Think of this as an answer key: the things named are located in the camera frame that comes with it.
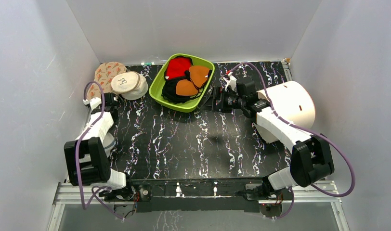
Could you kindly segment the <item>white mesh laundry bag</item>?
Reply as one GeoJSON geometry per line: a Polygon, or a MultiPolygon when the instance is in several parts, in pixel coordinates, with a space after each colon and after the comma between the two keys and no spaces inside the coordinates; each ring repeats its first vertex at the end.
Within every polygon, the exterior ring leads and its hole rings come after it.
{"type": "Polygon", "coordinates": [[[107,157],[111,155],[111,151],[113,150],[115,143],[116,142],[114,136],[108,132],[103,140],[103,147],[107,157]]]}

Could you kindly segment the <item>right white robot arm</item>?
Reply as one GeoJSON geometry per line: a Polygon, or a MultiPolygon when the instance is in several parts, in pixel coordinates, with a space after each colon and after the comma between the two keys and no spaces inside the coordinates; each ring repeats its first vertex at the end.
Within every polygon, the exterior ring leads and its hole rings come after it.
{"type": "Polygon", "coordinates": [[[280,141],[290,151],[290,165],[263,178],[262,192],[268,199],[275,199],[283,188],[307,187],[335,171],[329,143],[307,131],[315,108],[296,81],[256,91],[253,81],[232,79],[224,88],[213,87],[204,108],[220,113],[242,110],[266,142],[280,141]]]}

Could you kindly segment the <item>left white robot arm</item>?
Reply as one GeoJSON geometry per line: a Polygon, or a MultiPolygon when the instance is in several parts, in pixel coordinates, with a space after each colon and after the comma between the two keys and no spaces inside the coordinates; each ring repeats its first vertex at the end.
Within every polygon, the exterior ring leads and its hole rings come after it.
{"type": "Polygon", "coordinates": [[[115,171],[108,159],[115,141],[108,131],[117,120],[118,104],[114,93],[104,94],[105,108],[102,100],[92,98],[89,106],[92,109],[90,120],[84,130],[89,129],[79,145],[78,160],[81,182],[83,186],[108,186],[117,190],[117,195],[123,200],[130,200],[135,195],[135,187],[126,180],[126,174],[115,171]]]}

